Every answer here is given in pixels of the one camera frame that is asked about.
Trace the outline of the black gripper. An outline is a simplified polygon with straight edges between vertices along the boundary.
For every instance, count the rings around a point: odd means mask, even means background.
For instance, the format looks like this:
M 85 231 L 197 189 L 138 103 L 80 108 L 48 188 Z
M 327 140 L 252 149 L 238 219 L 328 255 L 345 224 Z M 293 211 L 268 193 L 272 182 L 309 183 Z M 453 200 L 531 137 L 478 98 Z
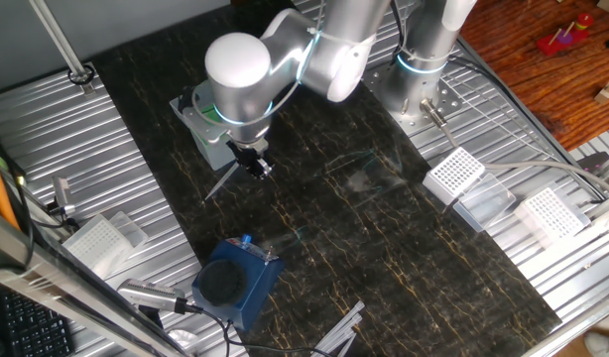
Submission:
M 255 178 L 264 179 L 271 174 L 273 166 L 256 149 L 239 147 L 233 140 L 227 142 L 227 147 L 233 153 L 236 163 Z

